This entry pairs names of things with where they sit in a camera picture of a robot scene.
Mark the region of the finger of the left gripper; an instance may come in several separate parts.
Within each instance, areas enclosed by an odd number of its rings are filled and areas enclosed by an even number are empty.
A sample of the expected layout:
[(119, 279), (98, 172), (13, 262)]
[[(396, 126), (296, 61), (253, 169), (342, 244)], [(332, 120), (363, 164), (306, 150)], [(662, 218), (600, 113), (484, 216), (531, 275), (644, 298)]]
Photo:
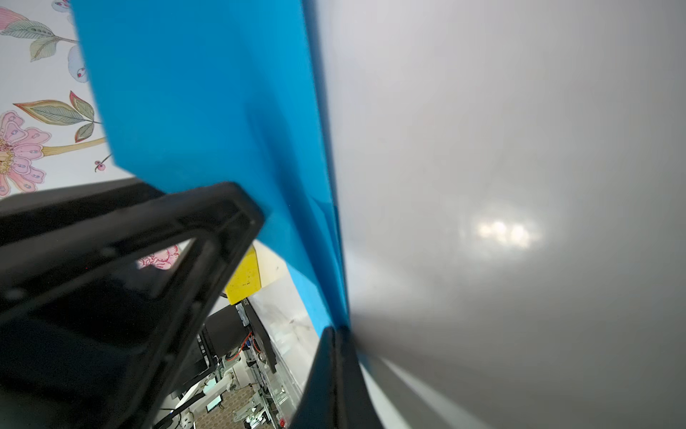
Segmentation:
[(1, 204), (1, 425), (148, 428), (264, 224), (224, 182), (136, 179)]

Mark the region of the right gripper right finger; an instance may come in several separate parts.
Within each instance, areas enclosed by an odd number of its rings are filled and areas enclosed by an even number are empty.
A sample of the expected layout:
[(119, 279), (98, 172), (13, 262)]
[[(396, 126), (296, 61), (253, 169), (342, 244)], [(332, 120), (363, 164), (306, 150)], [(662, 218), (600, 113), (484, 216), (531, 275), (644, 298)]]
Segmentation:
[(336, 331), (336, 419), (338, 428), (383, 429), (348, 328)]

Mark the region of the blue square paper sheet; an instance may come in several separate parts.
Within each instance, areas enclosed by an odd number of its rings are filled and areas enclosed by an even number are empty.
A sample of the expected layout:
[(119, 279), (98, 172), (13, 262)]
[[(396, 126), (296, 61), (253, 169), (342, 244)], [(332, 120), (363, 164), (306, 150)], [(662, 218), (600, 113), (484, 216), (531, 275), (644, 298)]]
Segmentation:
[(316, 330), (349, 323), (337, 210), (300, 1), (75, 1), (118, 166), (166, 192), (234, 182), (297, 273)]

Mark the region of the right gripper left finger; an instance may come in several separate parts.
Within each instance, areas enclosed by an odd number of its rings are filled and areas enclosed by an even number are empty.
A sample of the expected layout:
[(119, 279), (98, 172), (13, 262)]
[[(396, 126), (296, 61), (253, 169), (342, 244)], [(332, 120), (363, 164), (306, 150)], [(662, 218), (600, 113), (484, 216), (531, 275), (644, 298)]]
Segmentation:
[(305, 391), (289, 425), (291, 429), (330, 429), (337, 425), (335, 334), (333, 327), (327, 327), (320, 337)]

